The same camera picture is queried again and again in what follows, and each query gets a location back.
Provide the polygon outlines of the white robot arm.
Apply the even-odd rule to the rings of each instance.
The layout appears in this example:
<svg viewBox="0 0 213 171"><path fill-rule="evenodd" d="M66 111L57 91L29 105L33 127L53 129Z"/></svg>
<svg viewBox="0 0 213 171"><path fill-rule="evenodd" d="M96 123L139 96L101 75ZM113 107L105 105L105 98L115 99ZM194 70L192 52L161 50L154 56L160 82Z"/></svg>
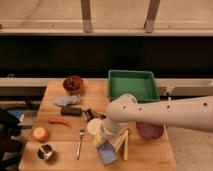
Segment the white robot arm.
<svg viewBox="0 0 213 171"><path fill-rule="evenodd" d="M106 118L98 130L101 140L96 144L101 161L108 165L117 159L110 140L120 134L126 122L143 122L213 132L213 96L138 103L131 94L111 101Z"/></svg>

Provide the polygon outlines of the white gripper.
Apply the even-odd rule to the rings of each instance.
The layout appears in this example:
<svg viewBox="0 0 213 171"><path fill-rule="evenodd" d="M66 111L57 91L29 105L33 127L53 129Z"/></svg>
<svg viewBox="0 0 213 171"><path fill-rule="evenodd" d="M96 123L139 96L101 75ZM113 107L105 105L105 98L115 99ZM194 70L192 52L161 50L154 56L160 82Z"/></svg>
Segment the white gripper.
<svg viewBox="0 0 213 171"><path fill-rule="evenodd" d="M123 125L111 120L103 120L100 128L94 136L93 144L96 147L99 147L106 140L115 139L123 129ZM115 151L118 151L124 142L124 160L128 160L128 140L129 139L129 130L126 130L126 133L117 138L115 143L113 144L113 148Z"/></svg>

